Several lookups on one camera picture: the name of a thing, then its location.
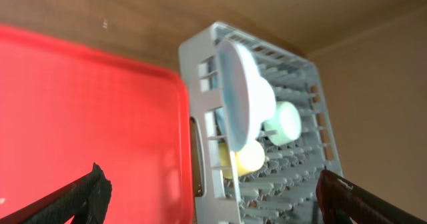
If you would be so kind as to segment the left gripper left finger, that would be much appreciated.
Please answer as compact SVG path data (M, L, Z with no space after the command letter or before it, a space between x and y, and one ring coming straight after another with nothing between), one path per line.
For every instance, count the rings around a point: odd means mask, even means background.
M90 173L1 218L3 224L103 224L112 185L94 163Z

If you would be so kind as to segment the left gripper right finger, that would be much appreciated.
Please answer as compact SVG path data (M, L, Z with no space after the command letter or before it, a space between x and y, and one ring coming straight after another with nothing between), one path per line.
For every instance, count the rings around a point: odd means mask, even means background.
M316 197L325 224L426 224L327 169L320 172Z

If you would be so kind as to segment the mint green bowl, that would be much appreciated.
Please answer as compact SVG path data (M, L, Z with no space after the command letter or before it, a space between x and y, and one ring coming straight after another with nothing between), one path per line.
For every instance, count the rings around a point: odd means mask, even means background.
M302 132L302 120L296 106L288 101L276 103L276 111L271 119L264 121L265 131L275 131L268 139L277 146L297 140Z

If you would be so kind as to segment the yellow cup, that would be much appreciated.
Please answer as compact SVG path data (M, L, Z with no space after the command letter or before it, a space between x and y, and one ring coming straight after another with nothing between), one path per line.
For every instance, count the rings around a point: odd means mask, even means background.
M220 142L219 151L221 166L230 165L229 150L226 142ZM251 143L248 143L244 148L235 153L238 176L240 177L259 170L263 166L265 159L265 151L260 142L253 140Z

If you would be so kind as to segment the light blue saucer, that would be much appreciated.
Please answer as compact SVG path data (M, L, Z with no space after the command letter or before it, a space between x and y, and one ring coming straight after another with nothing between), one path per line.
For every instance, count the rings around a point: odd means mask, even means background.
M255 139L262 123L276 112L276 96L271 85L263 77L255 77L249 86L249 139Z

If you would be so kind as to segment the large light blue plate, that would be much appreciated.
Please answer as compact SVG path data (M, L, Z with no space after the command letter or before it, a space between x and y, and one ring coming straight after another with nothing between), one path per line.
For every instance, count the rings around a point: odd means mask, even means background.
M256 84L260 78L256 62L246 47L230 40L216 46L224 104L226 133L232 151L240 151L260 132Z

